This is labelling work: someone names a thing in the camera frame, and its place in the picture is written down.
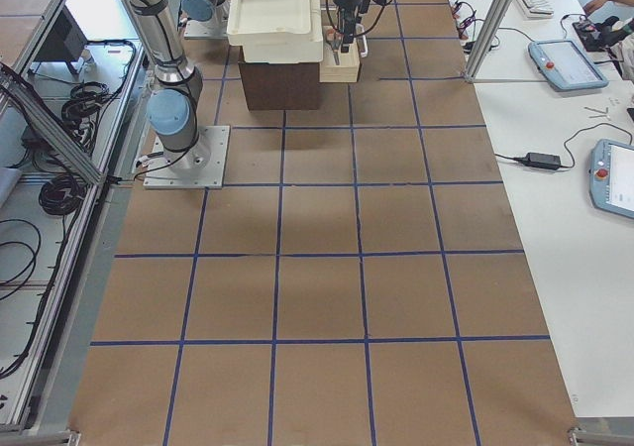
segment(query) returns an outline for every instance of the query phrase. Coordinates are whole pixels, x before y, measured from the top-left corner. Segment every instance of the red emergency stop button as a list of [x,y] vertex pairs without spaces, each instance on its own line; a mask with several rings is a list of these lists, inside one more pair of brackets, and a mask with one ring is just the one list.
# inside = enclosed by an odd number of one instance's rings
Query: red emergency stop button
[[609,175],[609,172],[605,168],[600,168],[594,173],[597,180],[603,180]]

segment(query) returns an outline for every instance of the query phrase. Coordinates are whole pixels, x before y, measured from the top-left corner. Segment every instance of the person's arm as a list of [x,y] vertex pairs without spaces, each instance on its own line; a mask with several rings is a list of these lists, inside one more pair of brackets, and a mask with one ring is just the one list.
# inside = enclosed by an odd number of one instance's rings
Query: person's arm
[[587,15],[589,15],[601,8],[607,2],[622,3],[623,5],[634,7],[634,0],[590,0],[583,6],[583,10]]

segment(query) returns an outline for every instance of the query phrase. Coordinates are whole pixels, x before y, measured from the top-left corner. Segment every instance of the white keyboard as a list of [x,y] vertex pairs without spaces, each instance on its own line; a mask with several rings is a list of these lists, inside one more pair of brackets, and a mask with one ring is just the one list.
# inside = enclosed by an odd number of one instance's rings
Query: white keyboard
[[555,12],[548,0],[515,0],[530,20],[553,18]]

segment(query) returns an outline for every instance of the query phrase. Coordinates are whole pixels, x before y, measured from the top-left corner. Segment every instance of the human hand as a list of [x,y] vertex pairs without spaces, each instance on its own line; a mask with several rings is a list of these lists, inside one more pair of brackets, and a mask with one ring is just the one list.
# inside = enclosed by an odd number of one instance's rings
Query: human hand
[[610,0],[590,0],[585,5],[583,5],[583,11],[586,15],[590,15],[609,1]]

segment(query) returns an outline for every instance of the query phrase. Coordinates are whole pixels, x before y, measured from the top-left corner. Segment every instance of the metal base plate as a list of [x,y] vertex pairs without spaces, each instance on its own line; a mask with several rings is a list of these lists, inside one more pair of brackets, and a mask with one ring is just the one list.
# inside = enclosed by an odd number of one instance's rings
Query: metal base plate
[[208,24],[190,20],[185,27],[184,36],[186,40],[226,40],[227,22],[220,27],[211,27]]
[[[221,188],[225,176],[227,149],[229,148],[229,126],[199,127],[199,144],[211,150],[210,161],[202,168],[179,170],[176,163],[172,167],[161,168],[146,175],[143,183],[148,189]],[[153,152],[162,151],[159,138],[155,140]],[[165,165],[165,159],[152,159],[146,169]]]

